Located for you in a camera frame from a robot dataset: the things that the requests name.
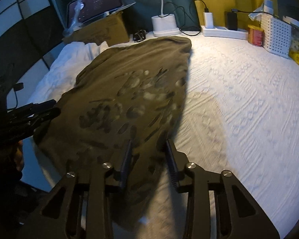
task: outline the bed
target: bed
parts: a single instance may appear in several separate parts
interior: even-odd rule
[[[245,40],[188,38],[192,53],[176,148],[208,171],[232,170],[284,238],[299,219],[299,66]],[[65,46],[28,102],[59,100],[105,49],[106,43]],[[48,159],[37,156],[53,186],[60,177],[53,174]],[[174,192],[165,171],[137,235],[118,226],[114,235],[182,238],[185,212],[186,196]]]

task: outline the power adapter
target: power adapter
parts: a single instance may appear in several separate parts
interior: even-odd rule
[[[205,28],[214,28],[213,14],[209,12],[208,8],[204,8]]]
[[[225,12],[225,24],[227,29],[238,29],[238,19],[236,12]]]

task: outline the black cable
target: black cable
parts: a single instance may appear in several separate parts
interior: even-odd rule
[[[273,17],[276,18],[277,20],[280,20],[278,16],[273,15],[273,14],[271,14],[271,13],[269,13],[269,12],[265,12],[265,11],[259,11],[259,12],[245,12],[245,11],[241,11],[241,10],[238,10],[238,9],[231,9],[231,11],[232,11],[232,12],[241,12],[241,13],[265,13],[265,14],[269,14],[269,15],[273,16]],[[284,20],[280,20],[280,21],[282,21],[282,22],[284,22],[284,23],[290,25],[292,28],[295,28],[296,30],[299,31],[299,27],[298,27],[298,26],[293,25],[293,24],[290,24],[290,23],[288,23],[288,22],[285,22]]]
[[[16,106],[14,108],[7,109],[8,111],[15,110],[18,107],[18,96],[17,96],[17,92],[14,89],[13,89],[13,91],[14,91],[14,95],[16,96],[16,102],[17,102],[17,104],[16,104]]]
[[[194,0],[194,1],[201,1],[205,5],[205,8],[207,9],[207,5],[203,0]]]
[[[269,12],[265,12],[265,11],[258,11],[258,12],[246,12],[246,11],[241,11],[241,10],[238,10],[238,9],[231,9],[232,12],[242,12],[242,13],[266,13],[266,14],[269,14],[273,17],[276,17],[275,15],[269,13]]]
[[[197,34],[190,35],[190,34],[185,33],[185,32],[184,32],[185,30],[183,29],[183,27],[186,25],[186,17],[185,17],[185,15],[187,15],[188,18],[189,18],[193,23],[195,23],[194,20],[187,14],[187,12],[185,11],[185,8],[184,8],[183,6],[178,6],[178,5],[176,5],[176,4],[172,3],[172,2],[166,2],[165,4],[167,4],[167,3],[170,3],[170,4],[174,5],[174,6],[176,6],[176,8],[175,8],[171,13],[169,13],[169,14],[167,14],[167,15],[164,15],[164,16],[160,16],[160,15],[159,15],[160,18],[165,18],[165,17],[171,15],[171,14],[172,14],[174,11],[176,11],[178,8],[182,8],[182,9],[183,9],[183,12],[184,12],[184,24],[183,24],[181,27],[179,27],[179,31],[180,31],[181,33],[187,35],[187,36],[197,36],[197,35],[199,35],[199,34],[202,32],[202,27],[199,25],[199,32],[198,32]]]

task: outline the cardboard box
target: cardboard box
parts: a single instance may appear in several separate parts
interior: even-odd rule
[[[69,37],[64,37],[65,44],[73,41],[96,43],[100,45],[106,41],[109,46],[129,42],[129,35],[124,26],[122,11],[111,14],[103,19],[90,23],[89,25],[73,32]]]

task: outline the tent wall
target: tent wall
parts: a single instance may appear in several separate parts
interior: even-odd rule
[[[64,46],[62,31],[50,0],[0,0],[0,77],[6,80],[7,91],[19,81],[24,83],[17,92],[18,106],[26,104]],[[7,106],[15,104],[10,91]]]

